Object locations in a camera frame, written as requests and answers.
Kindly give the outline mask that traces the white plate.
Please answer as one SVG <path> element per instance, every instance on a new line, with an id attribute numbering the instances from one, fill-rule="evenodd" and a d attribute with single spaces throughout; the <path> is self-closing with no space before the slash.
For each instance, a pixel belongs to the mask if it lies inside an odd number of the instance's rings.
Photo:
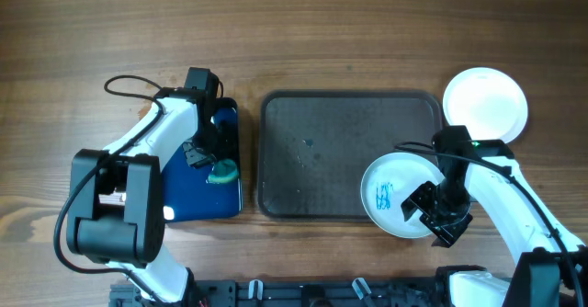
<path id="1" fill-rule="evenodd" d="M 360 198 L 369 218 L 383 231 L 417 239 L 432 232 L 420 222 L 417 210 L 404 220 L 401 204 L 423 183 L 439 184 L 445 177 L 429 160 L 412 153 L 389 153 L 375 160 L 364 173 Z"/>
<path id="2" fill-rule="evenodd" d="M 474 67 L 455 75 L 443 99 L 447 124 L 463 125 L 474 140 L 515 140 L 525 129 L 528 104 L 520 85 L 508 74 Z"/>

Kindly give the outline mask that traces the green yellow sponge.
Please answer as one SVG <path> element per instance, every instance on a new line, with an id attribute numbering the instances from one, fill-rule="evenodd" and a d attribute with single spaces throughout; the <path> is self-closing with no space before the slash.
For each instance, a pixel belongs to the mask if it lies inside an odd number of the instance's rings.
<path id="1" fill-rule="evenodd" d="M 208 175 L 207 182 L 210 184 L 228 184 L 237 180 L 239 169 L 232 159 L 223 159 L 216 162 Z"/>

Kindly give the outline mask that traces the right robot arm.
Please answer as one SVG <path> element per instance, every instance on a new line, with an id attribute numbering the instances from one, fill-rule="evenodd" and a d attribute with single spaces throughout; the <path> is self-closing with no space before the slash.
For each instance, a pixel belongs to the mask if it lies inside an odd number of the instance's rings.
<path id="1" fill-rule="evenodd" d="M 580 306 L 587 304 L 587 246 L 562 225 L 526 182 L 502 140 L 474 140 L 464 126 L 448 126 L 430 144 L 401 142 L 395 150 L 432 155 L 443 178 L 426 181 L 402 204 L 416 211 L 449 248 L 472 221 L 471 203 L 488 214 L 511 253 L 515 271 L 498 279 L 479 266 L 441 267 L 435 306 Z"/>

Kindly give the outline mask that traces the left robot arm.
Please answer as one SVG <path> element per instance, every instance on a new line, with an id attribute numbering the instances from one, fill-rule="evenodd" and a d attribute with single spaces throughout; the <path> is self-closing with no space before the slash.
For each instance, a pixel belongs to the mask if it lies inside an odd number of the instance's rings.
<path id="1" fill-rule="evenodd" d="M 158 86 L 150 101 L 122 138 L 74 156 L 54 251 L 62 263 L 76 254 L 94 274 L 125 276 L 135 304 L 207 306 L 193 272 L 164 246 L 164 230 L 241 211 L 237 107 L 217 75 L 194 67 L 183 86 Z"/>

